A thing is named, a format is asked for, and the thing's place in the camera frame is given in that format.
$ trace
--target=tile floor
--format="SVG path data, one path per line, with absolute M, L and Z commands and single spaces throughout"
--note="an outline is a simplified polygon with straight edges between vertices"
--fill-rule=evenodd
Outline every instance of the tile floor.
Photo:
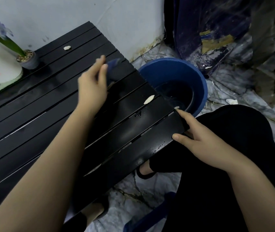
M 139 57 L 133 65 L 139 69 L 150 60 L 166 57 L 175 58 L 177 55 L 162 43 Z M 275 107 L 270 108 L 251 89 L 252 74 L 251 70 L 221 64 L 207 80 L 208 100 L 201 114 L 227 105 L 226 99 L 237 99 L 239 104 L 253 107 L 268 118 L 275 140 Z M 92 223 L 86 231 L 122 231 L 132 218 L 138 220 L 161 204 L 165 193 L 176 192 L 180 176 L 180 173 L 156 174 L 151 179 L 142 180 L 135 173 L 131 173 L 109 191 L 108 214 Z M 149 231 L 161 231 L 164 222 L 165 219 L 161 220 Z

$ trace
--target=water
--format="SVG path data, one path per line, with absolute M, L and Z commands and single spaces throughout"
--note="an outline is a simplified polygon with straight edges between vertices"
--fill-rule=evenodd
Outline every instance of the water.
M 169 81 L 155 88 L 155 90 L 173 107 L 186 110 L 193 100 L 193 91 L 183 81 Z

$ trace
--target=wall stain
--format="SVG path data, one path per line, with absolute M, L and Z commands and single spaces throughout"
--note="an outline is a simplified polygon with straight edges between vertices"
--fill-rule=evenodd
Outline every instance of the wall stain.
M 145 54 L 147 51 L 151 50 L 153 47 L 155 47 L 156 45 L 158 45 L 161 41 L 163 40 L 163 35 L 156 37 L 155 40 L 148 44 L 147 46 L 137 50 L 132 58 L 129 60 L 129 62 L 133 62 L 134 60 L 136 60 L 138 57 L 140 57 L 141 55 Z

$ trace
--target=finger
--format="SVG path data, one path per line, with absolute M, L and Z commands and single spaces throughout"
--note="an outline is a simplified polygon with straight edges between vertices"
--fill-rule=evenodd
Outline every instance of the finger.
M 181 134 L 173 134 L 172 138 L 179 142 L 180 144 L 183 144 L 186 148 L 188 148 L 190 151 L 192 150 L 192 147 L 196 141 L 181 135 Z
M 185 119 L 185 121 L 187 122 L 187 124 L 189 125 L 189 127 L 194 128 L 196 125 L 200 124 L 199 121 L 197 121 L 196 118 L 194 118 L 193 115 L 191 115 L 188 112 L 185 112 L 183 110 L 180 109 L 176 109 L 176 111 L 178 112 L 178 114 Z
M 107 64 L 102 65 L 102 67 L 100 68 L 100 71 L 99 71 L 98 83 L 103 88 L 106 88 L 106 72 L 107 71 L 108 71 L 108 65 Z
M 96 62 L 94 63 L 94 65 L 89 68 L 89 70 L 87 71 L 88 74 L 90 76 L 95 76 L 104 63 L 105 63 L 105 56 L 102 55 L 99 59 L 96 59 Z

